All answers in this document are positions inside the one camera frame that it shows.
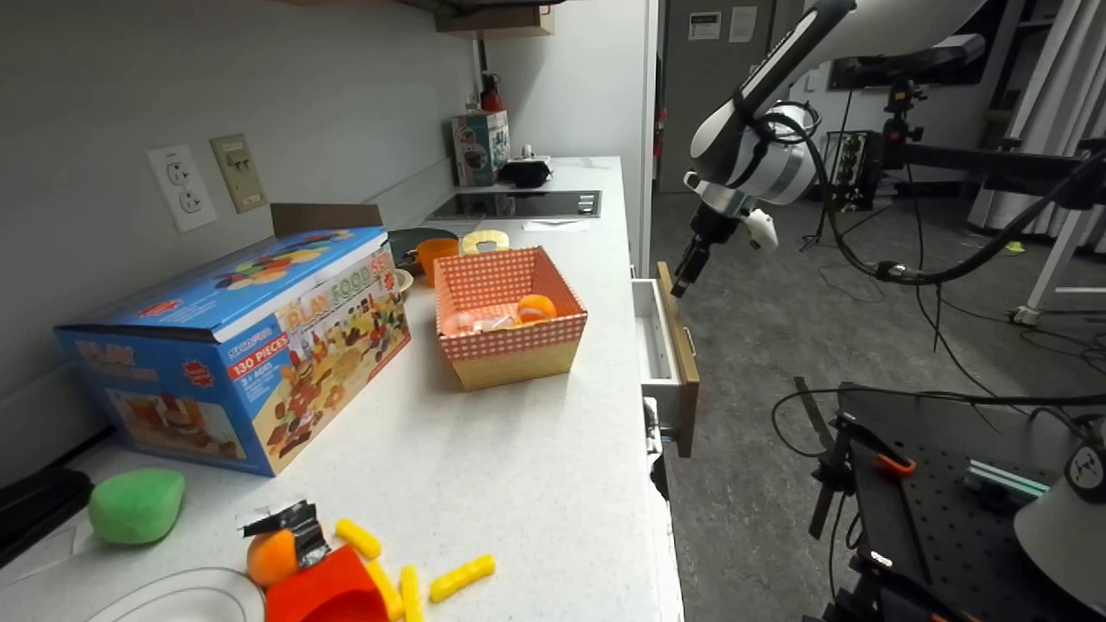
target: gingham paper basket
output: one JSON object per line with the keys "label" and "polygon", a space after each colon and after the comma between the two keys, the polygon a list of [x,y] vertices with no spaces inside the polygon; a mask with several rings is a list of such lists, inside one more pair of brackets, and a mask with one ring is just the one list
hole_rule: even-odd
{"label": "gingham paper basket", "polygon": [[[466,390],[563,374],[572,367],[587,311],[541,247],[440,258],[435,273],[438,340]],[[510,314],[530,293],[549,297],[559,317],[482,333],[442,334],[441,326],[455,313]]]}

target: orange cup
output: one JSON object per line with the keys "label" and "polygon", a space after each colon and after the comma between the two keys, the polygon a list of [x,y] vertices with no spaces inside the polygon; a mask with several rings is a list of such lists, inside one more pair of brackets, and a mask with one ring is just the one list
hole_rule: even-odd
{"label": "orange cup", "polygon": [[457,257],[460,249],[460,242],[447,239],[426,240],[415,247],[415,251],[418,252],[418,262],[422,266],[422,271],[426,272],[430,287],[434,287],[434,260],[439,257]]}

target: kitchen counter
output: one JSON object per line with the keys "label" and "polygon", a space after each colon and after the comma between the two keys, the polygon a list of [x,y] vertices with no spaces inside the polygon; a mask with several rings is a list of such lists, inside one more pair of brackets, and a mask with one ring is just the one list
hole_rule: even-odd
{"label": "kitchen counter", "polygon": [[317,504],[327,532],[349,518],[376,535],[392,578],[414,564],[424,593],[438,574],[495,556],[494,577],[427,604],[428,620],[659,619],[622,168],[595,157],[557,158],[553,169],[545,189],[602,190],[602,216],[586,230],[488,226],[512,246],[543,246],[587,308],[571,373],[461,391],[435,336],[434,292],[418,279],[406,302],[411,342],[279,477],[113,443],[76,460],[94,481],[180,470],[177,525],[156,545],[108,548],[82,511],[60,529],[75,532],[75,554],[0,591],[4,619],[86,620],[173,572],[244,569],[239,517],[300,497]]}

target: toy food box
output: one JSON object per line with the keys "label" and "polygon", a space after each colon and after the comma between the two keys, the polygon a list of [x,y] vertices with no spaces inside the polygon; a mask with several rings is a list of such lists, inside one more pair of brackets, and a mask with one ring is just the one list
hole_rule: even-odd
{"label": "toy food box", "polygon": [[383,227],[301,231],[55,330],[136,448],[271,476],[410,340],[393,268]]}
{"label": "toy food box", "polygon": [[450,120],[458,186],[491,186],[511,157],[507,112],[473,112]]}

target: switch plate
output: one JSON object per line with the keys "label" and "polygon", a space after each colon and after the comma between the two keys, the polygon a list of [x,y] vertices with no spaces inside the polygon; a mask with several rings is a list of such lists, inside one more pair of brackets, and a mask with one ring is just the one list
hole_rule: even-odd
{"label": "switch plate", "polygon": [[165,195],[178,231],[184,234],[216,220],[215,204],[207,194],[188,145],[146,149],[146,159]]}
{"label": "switch plate", "polygon": [[269,203],[244,134],[211,138],[211,151],[239,214]]}

